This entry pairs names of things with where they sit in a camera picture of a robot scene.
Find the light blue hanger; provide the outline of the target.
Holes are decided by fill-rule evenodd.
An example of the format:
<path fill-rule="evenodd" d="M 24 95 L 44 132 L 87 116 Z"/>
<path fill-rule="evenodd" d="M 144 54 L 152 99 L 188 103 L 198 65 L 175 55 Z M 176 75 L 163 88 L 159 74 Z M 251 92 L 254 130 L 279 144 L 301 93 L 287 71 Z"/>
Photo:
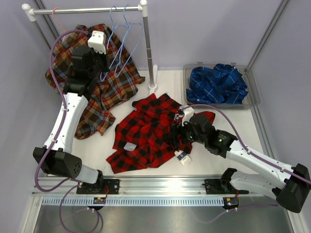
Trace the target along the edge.
<path fill-rule="evenodd" d="M 141 41 L 142 21 L 141 22 L 131 22 L 127 19 L 126 11 L 129 10 L 129 7 L 130 7 L 130 5 L 126 4 L 124 6 L 124 9 L 122 12 L 124 24 L 115 26 L 115 28 L 121 26 L 121 27 L 124 27 L 126 29 L 125 34 L 121 40 L 121 46 L 117 51 L 117 55 L 119 57 L 117 58 L 117 56 L 115 56 L 115 58 L 117 59 L 117 64 L 116 64 L 115 69 L 114 69 L 114 75 L 116 78 L 118 78 L 122 74 L 123 70 L 126 68 L 126 65 L 132 59 L 132 55 L 135 52 L 135 50 L 137 49 L 137 47 Z M 139 29 L 139 34 L 137 37 L 136 44 L 132 47 L 132 50 L 129 50 L 127 48 L 127 46 L 129 43 L 129 39 L 131 39 L 133 33 L 135 32 L 135 29 Z"/>

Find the red black checked shirt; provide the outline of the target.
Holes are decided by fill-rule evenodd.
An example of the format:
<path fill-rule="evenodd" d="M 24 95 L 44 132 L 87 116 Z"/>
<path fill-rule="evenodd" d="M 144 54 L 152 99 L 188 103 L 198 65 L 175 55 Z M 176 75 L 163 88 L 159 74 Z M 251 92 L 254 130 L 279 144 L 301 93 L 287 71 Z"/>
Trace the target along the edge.
<path fill-rule="evenodd" d="M 175 156 L 176 150 L 187 154 L 192 143 L 169 139 L 172 125 L 180 123 L 181 104 L 163 94 L 132 102 L 134 110 L 115 127 L 115 152 L 107 158 L 113 173 L 158 168 Z"/>

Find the blue plaid shirt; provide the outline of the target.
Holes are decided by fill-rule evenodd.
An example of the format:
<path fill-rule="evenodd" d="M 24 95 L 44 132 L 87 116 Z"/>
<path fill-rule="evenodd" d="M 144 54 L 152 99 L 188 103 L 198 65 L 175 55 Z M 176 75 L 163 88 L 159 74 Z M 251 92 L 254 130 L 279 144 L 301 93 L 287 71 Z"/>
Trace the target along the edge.
<path fill-rule="evenodd" d="M 235 66 L 216 64 L 192 69 L 186 98 L 191 103 L 242 104 L 247 84 Z"/>

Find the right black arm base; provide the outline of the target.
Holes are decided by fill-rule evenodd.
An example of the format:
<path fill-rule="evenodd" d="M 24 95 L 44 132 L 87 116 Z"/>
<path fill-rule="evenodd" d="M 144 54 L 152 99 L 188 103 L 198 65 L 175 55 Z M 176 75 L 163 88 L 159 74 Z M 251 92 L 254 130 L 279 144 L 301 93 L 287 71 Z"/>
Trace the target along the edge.
<path fill-rule="evenodd" d="M 206 194 L 249 194 L 247 190 L 237 190 L 232 185 L 222 186 L 220 179 L 205 179 L 202 186 L 206 190 Z"/>

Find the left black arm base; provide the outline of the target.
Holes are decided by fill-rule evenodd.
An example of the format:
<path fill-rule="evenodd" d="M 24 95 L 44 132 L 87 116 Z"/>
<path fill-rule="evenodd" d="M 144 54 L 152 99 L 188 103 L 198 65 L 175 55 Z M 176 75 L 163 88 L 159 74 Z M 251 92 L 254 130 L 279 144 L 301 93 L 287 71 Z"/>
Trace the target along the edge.
<path fill-rule="evenodd" d="M 119 179 L 99 178 L 99 180 L 94 184 L 83 183 L 77 188 L 76 193 L 81 195 L 105 195 L 107 192 L 108 195 L 117 195 L 119 193 L 119 189 Z"/>

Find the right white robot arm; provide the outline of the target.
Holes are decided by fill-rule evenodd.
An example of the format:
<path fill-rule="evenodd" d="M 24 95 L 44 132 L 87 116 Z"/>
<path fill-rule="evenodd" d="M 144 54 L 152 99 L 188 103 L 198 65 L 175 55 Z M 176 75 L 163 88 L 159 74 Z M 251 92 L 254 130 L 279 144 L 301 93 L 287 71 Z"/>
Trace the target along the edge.
<path fill-rule="evenodd" d="M 309 170 L 298 163 L 295 166 L 256 153 L 243 144 L 236 135 L 217 130 L 202 114 L 188 121 L 175 123 L 169 136 L 175 147 L 179 143 L 199 143 L 211 154 L 240 163 L 254 171 L 247 174 L 228 168 L 220 178 L 220 188 L 230 193 L 246 190 L 274 199 L 280 206 L 300 213 L 311 190 Z"/>

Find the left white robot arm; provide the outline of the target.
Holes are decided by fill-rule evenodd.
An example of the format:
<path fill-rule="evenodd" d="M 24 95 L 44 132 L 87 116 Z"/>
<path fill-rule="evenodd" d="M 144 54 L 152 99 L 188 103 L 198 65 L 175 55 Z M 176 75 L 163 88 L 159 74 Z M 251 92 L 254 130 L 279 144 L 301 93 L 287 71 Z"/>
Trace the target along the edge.
<path fill-rule="evenodd" d="M 99 170 L 83 165 L 71 152 L 78 123 L 96 87 L 97 76 L 108 70 L 106 49 L 81 46 L 73 49 L 71 57 L 72 65 L 68 68 L 62 105 L 53 130 L 44 146 L 33 151 L 38 163 L 35 175 L 43 171 L 85 183 L 92 193 L 98 194 L 104 189 Z"/>

